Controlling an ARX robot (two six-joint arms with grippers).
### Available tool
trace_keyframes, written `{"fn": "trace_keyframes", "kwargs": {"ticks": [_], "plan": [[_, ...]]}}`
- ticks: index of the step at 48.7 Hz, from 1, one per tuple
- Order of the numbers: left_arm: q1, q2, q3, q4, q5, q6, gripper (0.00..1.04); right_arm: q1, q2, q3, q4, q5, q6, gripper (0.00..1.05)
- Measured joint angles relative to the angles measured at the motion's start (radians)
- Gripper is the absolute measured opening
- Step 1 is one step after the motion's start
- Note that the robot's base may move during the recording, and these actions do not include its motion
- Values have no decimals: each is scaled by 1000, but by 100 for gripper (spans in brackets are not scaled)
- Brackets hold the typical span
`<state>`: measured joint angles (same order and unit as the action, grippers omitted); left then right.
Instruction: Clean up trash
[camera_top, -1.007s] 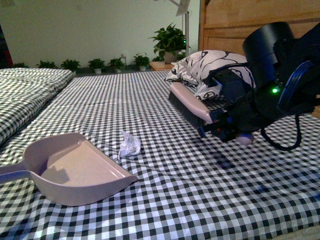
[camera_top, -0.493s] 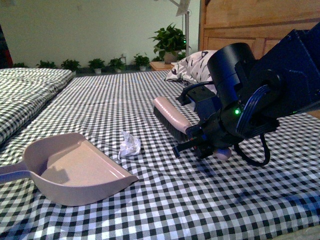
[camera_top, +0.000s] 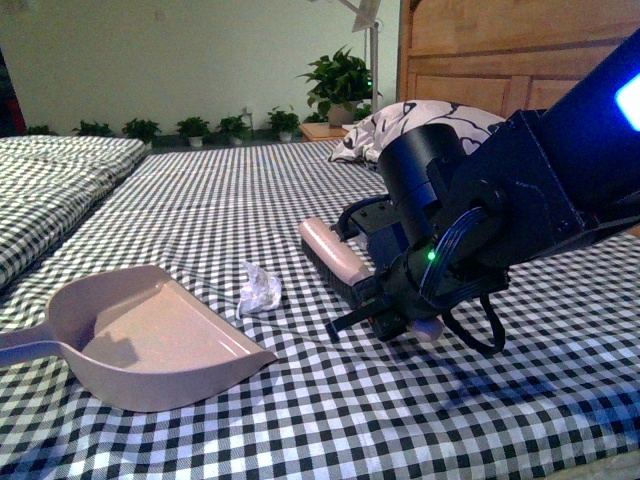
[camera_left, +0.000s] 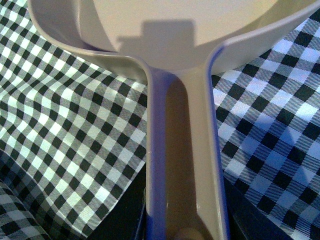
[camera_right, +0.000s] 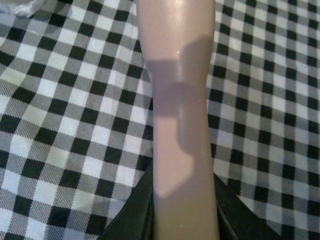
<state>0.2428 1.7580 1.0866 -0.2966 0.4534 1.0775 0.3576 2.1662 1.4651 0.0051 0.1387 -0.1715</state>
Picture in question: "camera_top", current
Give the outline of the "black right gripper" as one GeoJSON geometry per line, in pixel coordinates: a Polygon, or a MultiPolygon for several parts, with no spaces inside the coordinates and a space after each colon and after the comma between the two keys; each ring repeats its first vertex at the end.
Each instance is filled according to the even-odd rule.
{"type": "Polygon", "coordinates": [[[332,342],[363,320],[381,341],[417,322],[429,324],[422,329],[427,340],[440,335],[442,309],[420,293],[422,277],[437,258],[432,237],[422,206],[398,206],[389,197],[355,202],[325,227],[325,281],[352,308],[326,324],[332,342]]]}

